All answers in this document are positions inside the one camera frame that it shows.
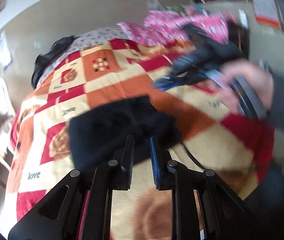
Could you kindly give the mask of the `person's right hand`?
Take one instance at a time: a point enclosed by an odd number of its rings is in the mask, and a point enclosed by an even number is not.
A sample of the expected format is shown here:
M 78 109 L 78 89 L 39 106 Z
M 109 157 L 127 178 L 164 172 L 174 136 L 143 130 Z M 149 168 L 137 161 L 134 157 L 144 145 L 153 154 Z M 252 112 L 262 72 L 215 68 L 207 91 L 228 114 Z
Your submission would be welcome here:
M 211 88 L 232 112 L 265 120 L 272 106 L 272 75 L 250 61 L 239 59 L 207 72 Z

